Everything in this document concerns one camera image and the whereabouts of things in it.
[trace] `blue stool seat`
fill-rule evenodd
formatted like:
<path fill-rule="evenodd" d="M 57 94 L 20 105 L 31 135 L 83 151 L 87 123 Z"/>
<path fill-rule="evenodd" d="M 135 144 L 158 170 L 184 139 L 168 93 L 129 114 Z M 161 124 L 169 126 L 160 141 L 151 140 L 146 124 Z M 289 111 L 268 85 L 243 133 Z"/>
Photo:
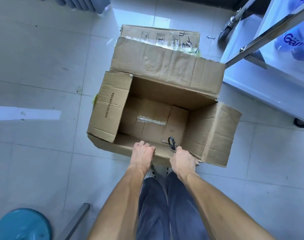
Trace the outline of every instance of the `blue stool seat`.
<path fill-rule="evenodd" d="M 44 215 L 20 208 L 0 220 L 0 240 L 52 240 L 52 230 Z"/>

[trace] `gray pants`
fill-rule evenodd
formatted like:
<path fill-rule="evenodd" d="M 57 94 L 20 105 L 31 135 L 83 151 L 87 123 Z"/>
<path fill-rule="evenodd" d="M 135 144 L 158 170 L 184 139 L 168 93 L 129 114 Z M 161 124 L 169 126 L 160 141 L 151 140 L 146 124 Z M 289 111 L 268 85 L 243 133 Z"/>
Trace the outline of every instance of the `gray pants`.
<path fill-rule="evenodd" d="M 138 202 L 137 240 L 208 239 L 197 206 L 174 172 L 166 177 L 168 202 L 154 177 L 143 181 Z"/>

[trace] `tile floor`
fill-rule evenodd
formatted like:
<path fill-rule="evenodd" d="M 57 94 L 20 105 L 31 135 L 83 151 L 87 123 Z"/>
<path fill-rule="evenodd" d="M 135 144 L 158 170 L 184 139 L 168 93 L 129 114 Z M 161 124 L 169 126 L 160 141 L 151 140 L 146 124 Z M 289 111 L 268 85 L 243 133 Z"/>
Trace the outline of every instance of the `tile floor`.
<path fill-rule="evenodd" d="M 12 120 L 0 120 L 0 218 L 32 207 L 57 236 L 89 202 L 73 236 L 85 239 L 129 163 L 86 137 L 121 24 L 199 31 L 202 56 L 222 56 L 207 36 L 218 37 L 231 11 L 176 0 L 111 2 L 99 18 L 53 0 L 0 0 L 0 108 L 12 107 Z M 243 113 L 230 160 L 197 172 L 277 239 L 304 239 L 304 129 L 226 84 L 220 100 Z"/>

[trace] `cardboard box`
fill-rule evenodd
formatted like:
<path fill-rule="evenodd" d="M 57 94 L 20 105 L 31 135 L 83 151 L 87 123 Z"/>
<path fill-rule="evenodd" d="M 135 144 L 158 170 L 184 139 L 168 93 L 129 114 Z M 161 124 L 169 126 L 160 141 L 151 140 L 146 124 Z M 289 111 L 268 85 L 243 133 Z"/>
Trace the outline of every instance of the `cardboard box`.
<path fill-rule="evenodd" d="M 115 45 L 110 71 L 162 81 L 202 91 L 216 99 L 225 64 L 179 51 L 120 37 Z"/>
<path fill-rule="evenodd" d="M 193 55 L 198 55 L 199 53 L 199 32 L 123 24 L 121 37 Z"/>
<path fill-rule="evenodd" d="M 170 166 L 173 152 L 162 139 L 167 141 L 172 136 L 175 141 L 181 139 L 182 148 L 200 161 L 226 167 L 241 113 L 217 102 L 217 92 L 107 71 L 95 100 L 88 137 L 100 149 L 129 157 L 134 143 L 144 138 L 156 147 L 153 163 Z M 138 121 L 138 117 L 150 121 Z"/>

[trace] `forearm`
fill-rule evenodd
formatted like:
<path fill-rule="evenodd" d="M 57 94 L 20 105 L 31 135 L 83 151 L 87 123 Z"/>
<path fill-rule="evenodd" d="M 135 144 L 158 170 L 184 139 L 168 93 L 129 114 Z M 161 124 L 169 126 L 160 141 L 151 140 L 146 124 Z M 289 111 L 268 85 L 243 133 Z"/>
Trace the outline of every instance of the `forearm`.
<path fill-rule="evenodd" d="M 182 181 L 192 194 L 211 239 L 274 239 L 221 191 L 190 172 Z"/>
<path fill-rule="evenodd" d="M 134 239 L 138 199 L 145 173 L 130 166 L 116 185 L 88 235 L 88 240 Z"/>

